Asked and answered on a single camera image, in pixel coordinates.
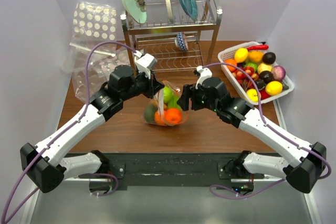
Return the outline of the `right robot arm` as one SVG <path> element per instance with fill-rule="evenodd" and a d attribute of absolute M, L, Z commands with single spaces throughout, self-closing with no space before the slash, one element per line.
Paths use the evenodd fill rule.
<path fill-rule="evenodd" d="M 270 146 L 278 156 L 243 151 L 224 170 L 239 178 L 264 174 L 281 178 L 308 194 L 326 167 L 326 147 L 290 134 L 260 114 L 252 104 L 230 96 L 223 81 L 210 77 L 200 84 L 186 84 L 178 99 L 182 110 L 209 109 L 225 123 L 243 130 Z"/>

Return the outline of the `light green pepper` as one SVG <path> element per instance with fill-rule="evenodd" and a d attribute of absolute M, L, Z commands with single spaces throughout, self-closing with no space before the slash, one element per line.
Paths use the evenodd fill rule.
<path fill-rule="evenodd" d="M 170 101 L 167 103 L 167 108 L 171 109 L 171 108 L 176 108 L 180 111 L 182 111 L 181 107 L 178 105 L 177 101 L 179 100 L 178 96 L 173 96 Z"/>

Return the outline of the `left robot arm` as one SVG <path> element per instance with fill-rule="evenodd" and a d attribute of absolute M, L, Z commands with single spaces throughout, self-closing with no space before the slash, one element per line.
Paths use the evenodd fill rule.
<path fill-rule="evenodd" d="M 70 177 L 105 177 L 110 161 L 100 151 L 70 158 L 66 155 L 86 135 L 122 110 L 124 101 L 139 95 L 152 98 L 163 88 L 152 70 L 134 72 L 128 65 L 116 67 L 109 80 L 71 120 L 36 145 L 27 143 L 20 149 L 23 171 L 43 193 Z"/>

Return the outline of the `orange zip top bag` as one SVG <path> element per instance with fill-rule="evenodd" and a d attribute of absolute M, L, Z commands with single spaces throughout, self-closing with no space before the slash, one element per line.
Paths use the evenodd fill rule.
<path fill-rule="evenodd" d="M 165 86 L 171 88 L 172 91 L 173 91 L 173 93 L 174 93 L 174 95 L 175 95 L 175 96 L 178 96 L 178 97 L 180 98 L 180 96 L 181 96 L 181 94 L 182 94 L 182 91 L 181 91 L 181 89 L 180 89 L 178 86 L 176 86 L 175 84 L 173 84 L 173 83 L 171 83 L 171 82 L 169 82 L 169 81 L 167 81 L 167 80 L 164 80 L 164 81 L 163 81 L 163 84 L 164 84 Z M 154 105 L 156 106 L 156 111 L 159 111 L 160 113 L 163 113 L 163 111 L 166 111 L 166 110 L 168 109 L 168 108 L 167 108 L 167 104 L 164 103 L 164 101 L 163 101 L 163 89 L 160 90 L 160 91 L 154 96 L 154 98 L 150 99 L 149 104 L 154 104 Z M 182 115 L 183 115 L 183 119 L 182 119 L 182 121 L 181 121 L 180 124 L 183 124 L 183 123 L 185 123 L 185 122 L 187 121 L 187 118 L 188 118 L 188 112 L 187 112 L 187 111 L 183 111 L 183 110 L 182 110 L 181 112 L 182 112 Z M 155 122 L 154 122 L 154 123 L 148 123 L 148 122 L 146 122 L 145 119 L 143 118 L 143 113 L 142 113 L 142 120 L 143 120 L 144 123 L 152 124 L 152 125 L 157 125 Z M 164 122 L 166 123 L 166 125 L 164 125 L 164 126 L 176 126 L 176 125 L 179 125 L 179 124 L 175 124 L 175 125 L 173 125 L 173 124 L 168 124 L 165 120 L 164 120 Z"/>

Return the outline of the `dark green avocado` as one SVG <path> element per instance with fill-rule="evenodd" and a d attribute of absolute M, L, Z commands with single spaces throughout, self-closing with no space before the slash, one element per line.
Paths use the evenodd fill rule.
<path fill-rule="evenodd" d="M 155 113 L 156 113 L 156 106 L 154 104 L 149 104 L 143 112 L 143 118 L 148 123 L 154 123 L 155 122 L 155 119 L 154 119 Z"/>

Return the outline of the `green apple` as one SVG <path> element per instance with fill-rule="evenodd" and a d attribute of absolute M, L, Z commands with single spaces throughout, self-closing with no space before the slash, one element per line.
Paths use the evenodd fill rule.
<path fill-rule="evenodd" d="M 168 104 L 170 100 L 173 98 L 174 93 L 171 88 L 165 86 L 163 89 L 163 101 Z"/>

